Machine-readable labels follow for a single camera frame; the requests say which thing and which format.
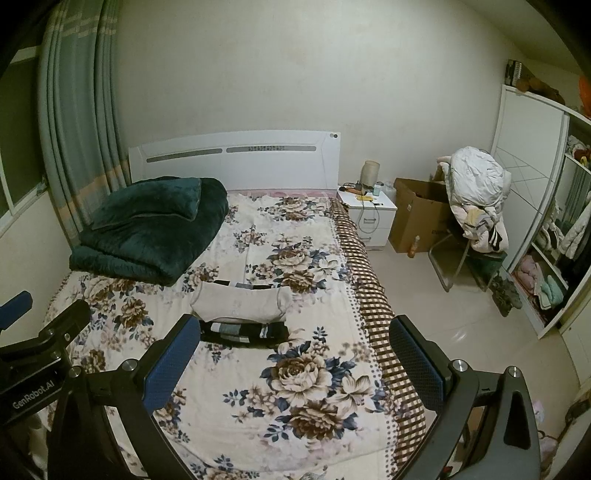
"drawer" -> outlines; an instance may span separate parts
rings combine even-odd
[[[373,233],[363,233],[357,229],[357,235],[363,244],[368,248],[382,248],[386,246],[388,242],[388,235],[390,235],[390,228],[378,228]]]
[[[387,228],[392,226],[396,210],[376,210],[371,205],[366,209],[349,208],[349,218],[363,230]]]

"blue gripper pad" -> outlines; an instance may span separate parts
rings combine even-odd
[[[0,330],[6,330],[33,306],[33,297],[27,291],[20,292],[0,307]]]
[[[390,345],[402,363],[404,371],[413,382],[414,389],[423,405],[427,409],[439,413],[444,402],[443,379],[397,318],[390,323]]]
[[[143,402],[148,412],[166,405],[200,338],[199,321],[191,316],[145,379]]]

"shelf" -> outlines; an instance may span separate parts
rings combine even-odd
[[[519,292],[519,296],[521,297],[521,303],[523,304],[522,308],[526,317],[528,317],[531,326],[534,328],[538,338],[542,338],[542,336],[545,334],[546,326],[542,317],[538,313],[537,308],[531,303],[531,295],[525,291],[525,289],[521,286],[521,283],[519,283],[519,280],[517,280],[514,275],[512,275],[512,280],[515,284],[515,288]]]
[[[552,269],[552,272],[554,272],[554,275],[556,275],[556,277],[558,278],[558,281],[560,283],[562,283],[562,285],[564,285],[564,288],[568,289],[569,284],[566,283],[566,280],[562,278],[562,273],[560,272],[560,270],[558,268],[556,268],[556,266],[554,266],[554,264],[550,261],[550,259],[548,257],[546,257],[546,254],[542,251],[542,249],[540,247],[538,247],[535,244],[535,242],[532,242],[531,246],[534,247],[535,251],[537,251],[540,254],[540,256],[542,257],[544,262],[546,262],[548,264],[548,266]]]
[[[586,171],[588,174],[591,175],[591,170],[589,170],[587,167],[581,165],[579,162],[577,162],[574,157],[570,156],[568,153],[565,153],[564,156],[566,158],[568,158],[569,160],[572,160],[573,162],[575,162],[579,167],[581,167],[584,171]]]

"checkered bed edge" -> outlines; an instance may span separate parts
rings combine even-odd
[[[394,475],[410,458],[425,435],[423,405],[390,347],[388,327],[394,312],[388,304],[384,288],[380,285],[369,263],[365,246],[357,235],[357,228],[339,200],[330,200],[330,211],[340,246],[351,271],[353,291],[359,303],[359,313],[362,318],[359,327],[366,333],[375,351],[384,382],[390,391],[395,393],[394,398],[405,405],[404,414],[394,416],[394,421],[398,424],[395,447],[386,451],[390,471]],[[395,426],[388,425],[388,439],[395,434],[392,431],[394,428]]]

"shoe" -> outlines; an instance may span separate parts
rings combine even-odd
[[[509,315],[509,312],[511,311],[513,305],[503,291],[498,290],[494,292],[492,294],[492,300],[495,302],[496,307],[499,309],[499,312],[501,312],[501,315],[503,315],[503,317]]]
[[[500,275],[497,275],[495,278],[492,279],[491,281],[491,290],[494,292],[500,290],[502,288],[503,285],[503,279],[501,278]]]
[[[521,302],[521,296],[519,295],[519,292],[517,291],[515,284],[511,280],[509,280],[508,278],[506,278],[503,281],[503,290],[505,292],[505,295],[507,295],[507,298],[509,299],[511,304],[516,309],[520,309],[523,306],[523,303]]]

